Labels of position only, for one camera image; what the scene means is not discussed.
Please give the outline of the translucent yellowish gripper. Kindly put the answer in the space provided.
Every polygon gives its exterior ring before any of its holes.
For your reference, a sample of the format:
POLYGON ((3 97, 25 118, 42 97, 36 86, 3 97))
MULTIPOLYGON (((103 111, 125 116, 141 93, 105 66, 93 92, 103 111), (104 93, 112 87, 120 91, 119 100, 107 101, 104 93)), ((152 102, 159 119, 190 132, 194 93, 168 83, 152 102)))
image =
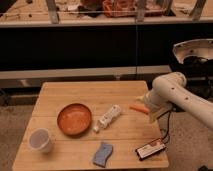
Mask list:
POLYGON ((150 110, 149 114, 149 122, 154 123, 157 119, 162 117, 164 114, 169 112, 172 109, 172 104, 170 102, 161 102, 157 103, 154 100, 151 100, 147 95, 137 97, 139 104, 143 105, 150 110))

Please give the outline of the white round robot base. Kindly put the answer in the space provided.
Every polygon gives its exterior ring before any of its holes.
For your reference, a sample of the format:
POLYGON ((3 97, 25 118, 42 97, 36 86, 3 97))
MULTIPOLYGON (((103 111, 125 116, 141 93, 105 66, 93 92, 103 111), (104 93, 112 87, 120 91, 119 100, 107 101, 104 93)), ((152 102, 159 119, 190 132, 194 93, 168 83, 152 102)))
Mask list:
POLYGON ((172 52, 180 64, 191 56, 211 60, 213 59, 213 38, 193 39, 174 44, 172 52))

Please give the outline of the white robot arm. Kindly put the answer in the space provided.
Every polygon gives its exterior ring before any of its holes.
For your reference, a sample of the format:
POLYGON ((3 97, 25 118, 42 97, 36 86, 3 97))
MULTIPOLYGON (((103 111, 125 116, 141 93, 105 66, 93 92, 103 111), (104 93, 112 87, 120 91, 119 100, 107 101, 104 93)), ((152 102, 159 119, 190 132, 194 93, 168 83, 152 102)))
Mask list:
POLYGON ((186 77, 181 72, 158 76, 152 82, 152 89, 139 100, 152 114, 173 103, 213 130, 213 102, 188 91, 186 83, 186 77))

